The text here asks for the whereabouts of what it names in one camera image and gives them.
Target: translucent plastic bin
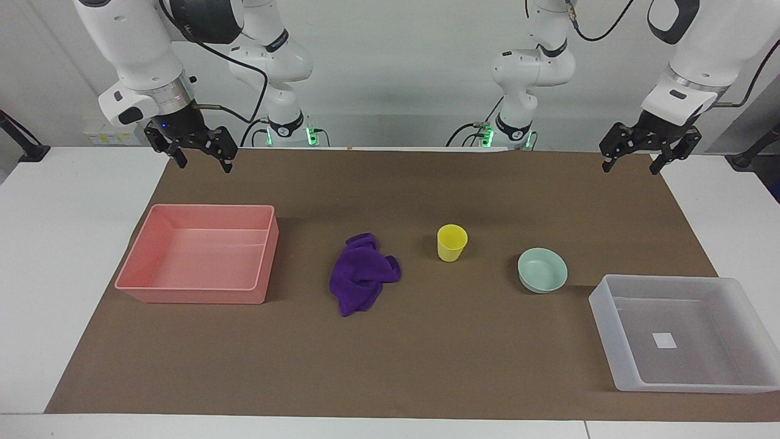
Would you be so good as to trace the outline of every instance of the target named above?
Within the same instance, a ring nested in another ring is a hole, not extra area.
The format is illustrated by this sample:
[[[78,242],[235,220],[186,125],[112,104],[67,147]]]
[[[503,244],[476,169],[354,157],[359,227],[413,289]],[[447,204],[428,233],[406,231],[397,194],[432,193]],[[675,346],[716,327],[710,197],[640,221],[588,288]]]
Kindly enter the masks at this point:
[[[260,304],[278,235],[269,205],[153,205],[115,286],[148,303]]]
[[[590,307],[621,391],[780,390],[780,352],[736,280],[607,275]]]

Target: black clamp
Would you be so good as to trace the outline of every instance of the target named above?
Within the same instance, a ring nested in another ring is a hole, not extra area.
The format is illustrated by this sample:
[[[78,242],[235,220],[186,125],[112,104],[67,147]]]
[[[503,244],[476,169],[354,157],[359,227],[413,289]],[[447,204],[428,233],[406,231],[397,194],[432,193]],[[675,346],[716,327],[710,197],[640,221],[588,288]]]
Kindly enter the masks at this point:
[[[677,145],[672,147],[677,139],[670,139],[646,130],[636,130],[634,127],[627,127],[617,122],[598,144],[604,156],[601,168],[608,173],[615,162],[624,155],[636,151],[659,151],[660,154],[650,165],[650,172],[658,175],[667,163],[687,159],[699,140],[701,140],[701,133],[696,127],[691,127],[679,138]]]
[[[144,128],[152,149],[156,152],[164,152],[180,169],[187,165],[187,157],[182,148],[199,149],[217,160],[225,173],[230,173],[233,168],[232,161],[238,153],[238,146],[225,127],[216,130],[206,130],[192,133],[187,137],[178,137],[172,142],[162,135],[160,130],[154,127],[152,122]]]

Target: pink plastic bin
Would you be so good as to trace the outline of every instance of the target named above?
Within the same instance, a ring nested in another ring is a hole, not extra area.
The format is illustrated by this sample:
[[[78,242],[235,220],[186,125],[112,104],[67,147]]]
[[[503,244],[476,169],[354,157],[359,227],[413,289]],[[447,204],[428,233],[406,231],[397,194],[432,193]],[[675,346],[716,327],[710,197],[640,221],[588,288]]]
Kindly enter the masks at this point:
[[[147,303],[260,304],[278,236],[270,205],[153,205],[115,286]]]

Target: white label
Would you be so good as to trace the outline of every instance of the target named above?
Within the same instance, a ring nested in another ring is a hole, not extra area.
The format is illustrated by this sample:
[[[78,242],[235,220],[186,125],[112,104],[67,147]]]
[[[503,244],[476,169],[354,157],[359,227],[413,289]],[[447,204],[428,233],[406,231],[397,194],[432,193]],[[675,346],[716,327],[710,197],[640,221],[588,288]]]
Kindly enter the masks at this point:
[[[669,332],[653,333],[653,338],[655,339],[655,345],[658,346],[659,349],[677,349],[675,339]]]

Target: table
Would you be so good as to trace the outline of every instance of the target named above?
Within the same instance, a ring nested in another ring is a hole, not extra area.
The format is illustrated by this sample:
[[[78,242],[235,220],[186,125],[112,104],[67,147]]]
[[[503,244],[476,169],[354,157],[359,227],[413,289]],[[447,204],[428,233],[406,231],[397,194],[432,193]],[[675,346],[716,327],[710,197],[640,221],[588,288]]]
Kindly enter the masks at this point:
[[[164,156],[146,148],[55,148],[42,163],[17,167],[0,186],[0,278],[4,280],[0,291],[0,412],[43,412],[165,163]],[[780,255],[776,227],[780,206],[754,175],[733,173],[720,157],[694,156],[667,166],[663,176],[719,275],[742,282],[773,340],[780,342],[776,319],[780,298],[773,290],[780,283],[780,271],[773,263]],[[30,296],[51,285],[64,294]],[[276,437],[304,437],[307,428],[317,428],[318,435],[332,431],[340,437],[350,437],[349,431],[362,437],[365,429],[374,428],[407,437],[430,437],[431,431],[448,437],[587,437],[586,424],[578,421],[153,415],[7,415],[0,416],[0,431],[27,437],[38,429],[84,432],[90,426],[97,437],[121,425],[136,434],[149,431],[150,437],[171,437],[176,432],[202,434],[210,428],[224,431],[225,423],[235,424],[230,427],[235,437],[259,430],[275,431]],[[588,423],[587,428],[591,438],[627,433],[662,437],[672,434],[669,431],[711,437],[713,429],[708,424],[660,425],[663,430],[643,423]],[[730,428],[743,437],[765,437],[770,431],[780,435],[780,424]]]

